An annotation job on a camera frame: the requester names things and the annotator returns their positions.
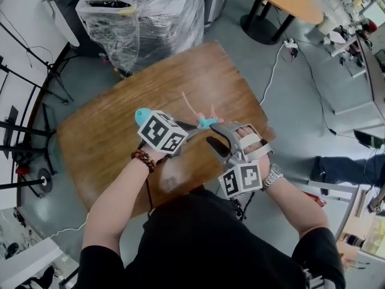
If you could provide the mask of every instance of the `beaded bracelet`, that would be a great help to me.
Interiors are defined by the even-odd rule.
[[[134,153],[131,154],[131,158],[137,158],[138,160],[141,160],[149,168],[150,173],[154,172],[156,163],[150,157],[150,155],[145,153],[143,150],[136,150]]]

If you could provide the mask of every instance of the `gray floor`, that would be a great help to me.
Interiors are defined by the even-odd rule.
[[[262,45],[250,39],[240,28],[239,19],[248,13],[253,1],[228,0],[222,17],[206,33],[205,40],[217,40],[222,45],[247,80],[251,91],[261,100],[280,44]],[[280,21],[283,22],[286,16],[287,14],[280,12]],[[270,10],[268,18],[278,25],[278,13],[274,8]],[[300,20],[292,23],[287,35],[305,42],[312,41],[314,44],[320,41],[320,36],[313,30],[313,26]],[[313,76],[324,97],[325,118],[329,127],[343,132],[353,127],[365,126],[375,120],[374,112],[370,109],[335,116],[332,110],[341,110],[369,100],[365,76],[352,79],[348,69],[339,64],[337,57],[331,58],[323,46],[300,43],[300,48],[312,65]],[[112,87],[119,78],[109,64],[103,64],[98,59],[81,57],[68,63],[63,72],[63,80],[75,102],[63,106],[52,97],[44,99],[50,106],[49,120],[53,127],[87,101]],[[62,93],[56,84],[51,84],[50,89]],[[277,134],[272,143],[276,152],[274,161],[283,167],[287,176],[307,179],[315,155],[364,158],[372,152],[351,138],[336,137],[327,131],[322,121],[319,96],[309,67],[300,53],[290,62],[289,52],[285,48],[281,50],[273,84],[268,90],[263,109]],[[42,115],[39,112],[35,126],[42,125]],[[38,199],[28,188],[24,188],[21,207],[27,221],[44,237],[64,228],[80,226],[87,215],[71,177],[66,173],[55,137],[51,142],[50,151],[58,172],[54,176],[54,189],[43,199]],[[41,167],[45,167],[44,161],[37,159],[31,178],[35,177]],[[211,182],[210,188],[216,190],[216,183]],[[340,202],[327,203],[325,210],[330,216],[333,231],[337,229],[345,208],[346,205]],[[145,221],[144,215],[131,220],[122,236],[121,251],[125,263],[129,263],[137,252]],[[298,240],[296,232],[279,208],[263,193],[255,196],[245,224],[253,233],[288,255],[292,253]],[[76,232],[67,231],[54,237],[60,248],[75,260],[79,259],[81,239],[82,229]],[[372,266],[372,269],[364,271],[349,271],[346,276],[348,288],[363,288],[363,284],[366,284],[367,288],[378,288],[383,278],[380,273],[375,273],[375,267]]]

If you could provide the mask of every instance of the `round wooden table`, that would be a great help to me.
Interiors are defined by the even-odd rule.
[[[267,0],[268,3],[262,10],[262,13],[259,16],[255,16],[262,1],[255,0],[250,13],[241,18],[242,29],[253,40],[262,44],[273,45],[278,43],[282,34],[295,17],[315,25],[322,22],[323,19],[322,11],[314,0]],[[272,5],[289,13],[289,16],[278,29],[266,18]]]

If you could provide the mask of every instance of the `plastic-wrapped box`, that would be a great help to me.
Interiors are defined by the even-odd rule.
[[[137,72],[203,38],[203,0],[80,0],[76,11],[112,64]]]

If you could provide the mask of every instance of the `caster wheel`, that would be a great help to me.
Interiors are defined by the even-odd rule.
[[[40,169],[38,171],[37,178],[44,180],[44,182],[40,184],[40,189],[44,193],[49,193],[52,190],[52,178],[48,170]]]

